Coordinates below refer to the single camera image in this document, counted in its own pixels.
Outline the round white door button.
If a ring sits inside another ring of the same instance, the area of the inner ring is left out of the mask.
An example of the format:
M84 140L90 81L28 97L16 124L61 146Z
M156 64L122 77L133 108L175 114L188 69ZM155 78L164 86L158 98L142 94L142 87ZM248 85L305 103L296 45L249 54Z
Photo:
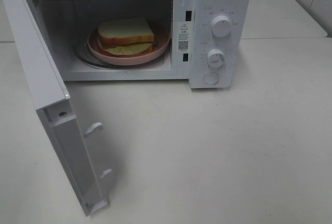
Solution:
M207 85L215 85L219 81L219 75L217 73L207 73L204 75L203 81Z

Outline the pink round plate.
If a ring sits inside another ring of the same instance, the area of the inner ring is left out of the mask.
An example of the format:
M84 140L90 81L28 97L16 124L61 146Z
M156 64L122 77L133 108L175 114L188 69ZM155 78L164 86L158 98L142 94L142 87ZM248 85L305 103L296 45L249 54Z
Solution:
M148 63L163 55L167 50L170 41L170 34L163 25L154 21L148 21L148 23L155 34L155 42L152 45L152 50L146 49L144 52L134 55L110 54L103 51L99 46L97 30L93 31L88 37L87 46L97 59L111 65L133 66Z

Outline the white bread sandwich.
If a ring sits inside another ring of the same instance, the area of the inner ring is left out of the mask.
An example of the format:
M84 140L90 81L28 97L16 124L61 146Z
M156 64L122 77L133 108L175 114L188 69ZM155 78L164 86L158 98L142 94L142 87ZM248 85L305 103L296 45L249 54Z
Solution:
M135 55L154 49L155 35L144 18L101 23L97 28L99 49L111 55Z

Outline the white microwave door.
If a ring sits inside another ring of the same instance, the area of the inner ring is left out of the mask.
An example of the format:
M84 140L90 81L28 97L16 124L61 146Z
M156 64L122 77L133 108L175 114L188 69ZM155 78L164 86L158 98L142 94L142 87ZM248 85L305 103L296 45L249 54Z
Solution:
M86 216L108 206L104 182L112 172L97 175L86 137L102 130L100 122L82 131L70 94L54 62L54 50L34 0L3 0L30 88L36 113Z

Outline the lower white microwave knob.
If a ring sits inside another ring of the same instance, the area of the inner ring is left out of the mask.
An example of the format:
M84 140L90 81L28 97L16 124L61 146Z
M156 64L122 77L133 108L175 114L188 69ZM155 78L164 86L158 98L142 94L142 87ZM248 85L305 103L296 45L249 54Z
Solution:
M209 67L218 68L225 64L225 56L220 49L211 49L206 56Z

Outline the white microwave knob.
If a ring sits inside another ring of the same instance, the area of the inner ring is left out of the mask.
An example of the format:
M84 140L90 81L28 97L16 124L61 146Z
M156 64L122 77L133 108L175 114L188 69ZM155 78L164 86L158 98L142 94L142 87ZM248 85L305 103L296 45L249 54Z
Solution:
M211 49L206 56L209 67L218 68L225 64L225 56L220 49Z
M226 14L220 14L212 18L211 31L216 37L227 36L232 29L232 20Z

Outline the white warning label sticker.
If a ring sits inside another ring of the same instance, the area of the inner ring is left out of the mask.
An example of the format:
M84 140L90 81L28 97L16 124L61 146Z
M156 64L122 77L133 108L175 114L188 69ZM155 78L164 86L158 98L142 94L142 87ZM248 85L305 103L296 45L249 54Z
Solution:
M187 52L190 48L192 24L189 21L178 22L176 27L177 49L180 52Z

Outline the white microwave oven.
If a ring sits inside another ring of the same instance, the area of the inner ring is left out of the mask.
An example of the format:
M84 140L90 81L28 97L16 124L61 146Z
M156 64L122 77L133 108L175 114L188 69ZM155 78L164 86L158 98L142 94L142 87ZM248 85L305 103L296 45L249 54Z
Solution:
M54 62L63 81L93 80L167 80L187 79L192 88L226 88L230 86L236 64L237 49L249 0L34 0L39 4L42 20L54 50ZM232 20L231 32L216 37L211 31L213 17L226 14ZM114 70L89 66L73 55L76 44L101 22L115 19L146 18L162 24L170 34L170 63L159 69ZM177 49L178 22L192 24L190 48ZM220 49L225 56L222 67L208 66L207 52ZM219 81L207 85L203 77L217 73Z

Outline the upper white microwave knob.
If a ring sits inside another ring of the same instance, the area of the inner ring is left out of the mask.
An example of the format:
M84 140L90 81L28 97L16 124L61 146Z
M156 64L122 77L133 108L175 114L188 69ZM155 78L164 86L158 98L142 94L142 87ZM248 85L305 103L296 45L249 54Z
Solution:
M211 31L216 37L227 36L232 29L232 20L226 14L220 14L212 18Z

